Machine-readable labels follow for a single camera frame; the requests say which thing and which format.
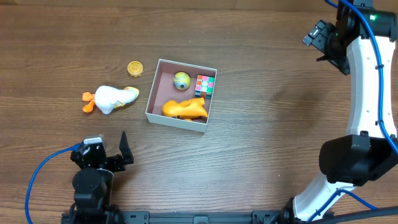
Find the white plush duck toy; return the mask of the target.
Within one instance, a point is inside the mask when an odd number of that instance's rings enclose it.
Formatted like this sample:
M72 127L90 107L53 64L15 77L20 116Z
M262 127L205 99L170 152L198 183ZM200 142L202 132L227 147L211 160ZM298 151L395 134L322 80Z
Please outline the white plush duck toy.
M85 113L90 113L96 106L103 114L110 114L113 109L126 106L134 102L139 96L137 88L127 86L117 89L111 86L100 86L95 93L84 92L82 100L88 102L83 107Z

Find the orange rubber toy figure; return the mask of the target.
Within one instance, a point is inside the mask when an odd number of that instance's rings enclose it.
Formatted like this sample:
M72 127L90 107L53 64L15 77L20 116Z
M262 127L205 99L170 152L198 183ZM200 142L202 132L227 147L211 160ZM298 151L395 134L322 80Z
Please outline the orange rubber toy figure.
M162 107L162 114L166 117L184 119L192 121L199 117L208 117L208 112L204 108L204 98L192 98L178 103L174 100L166 102Z

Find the small orange round wheel toy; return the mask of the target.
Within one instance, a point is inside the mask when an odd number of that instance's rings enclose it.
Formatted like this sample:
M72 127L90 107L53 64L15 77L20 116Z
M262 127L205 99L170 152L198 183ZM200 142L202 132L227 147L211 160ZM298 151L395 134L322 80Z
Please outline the small orange round wheel toy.
M144 72L144 67L139 61L129 62L127 71L132 77L140 77Z

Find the yellow ball with grey stripes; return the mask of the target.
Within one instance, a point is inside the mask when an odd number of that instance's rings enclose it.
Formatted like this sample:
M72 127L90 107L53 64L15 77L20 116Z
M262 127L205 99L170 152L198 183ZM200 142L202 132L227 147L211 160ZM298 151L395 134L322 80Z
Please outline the yellow ball with grey stripes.
M178 90L186 90L190 86L191 79L185 72L178 72L174 75L173 84Z

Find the colourful puzzle cube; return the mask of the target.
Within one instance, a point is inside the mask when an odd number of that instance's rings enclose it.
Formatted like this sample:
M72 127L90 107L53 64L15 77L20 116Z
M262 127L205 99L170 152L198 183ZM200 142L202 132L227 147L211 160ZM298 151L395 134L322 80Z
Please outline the colourful puzzle cube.
M198 75L195 85L195 97L211 99L215 85L215 77Z

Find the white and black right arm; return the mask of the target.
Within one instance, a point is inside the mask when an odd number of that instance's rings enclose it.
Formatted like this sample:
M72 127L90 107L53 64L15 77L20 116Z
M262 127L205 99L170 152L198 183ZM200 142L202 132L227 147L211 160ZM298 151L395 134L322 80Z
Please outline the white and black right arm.
M358 213L334 216L328 210L344 195L375 181L397 164L397 128L392 117L391 65L397 16L372 1L340 0L336 22L318 21L303 39L351 78L351 106L345 135L325 142L319 174L290 199L279 223L338 223L395 215L396 207L371 204Z

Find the white cardboard box pink inside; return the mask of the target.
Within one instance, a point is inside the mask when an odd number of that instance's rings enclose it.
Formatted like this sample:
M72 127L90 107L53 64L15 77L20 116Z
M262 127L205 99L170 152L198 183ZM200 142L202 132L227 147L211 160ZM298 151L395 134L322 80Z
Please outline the white cardboard box pink inside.
M178 72L185 72L190 76L190 86L186 90L179 90L174 87L173 79ZM166 102L174 100L180 103L195 97L198 75L216 78L217 69L160 59L146 108L146 116L149 122L204 133L208 124L207 118L185 121L168 118L162 114L162 107Z

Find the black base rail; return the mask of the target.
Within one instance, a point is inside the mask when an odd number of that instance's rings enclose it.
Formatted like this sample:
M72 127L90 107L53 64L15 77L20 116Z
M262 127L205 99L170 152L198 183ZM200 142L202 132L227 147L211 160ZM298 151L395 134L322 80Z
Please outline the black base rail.
M150 213L147 211L123 212L124 222L130 224L249 224L287 223L279 218L276 210L254 210L252 212L219 213Z

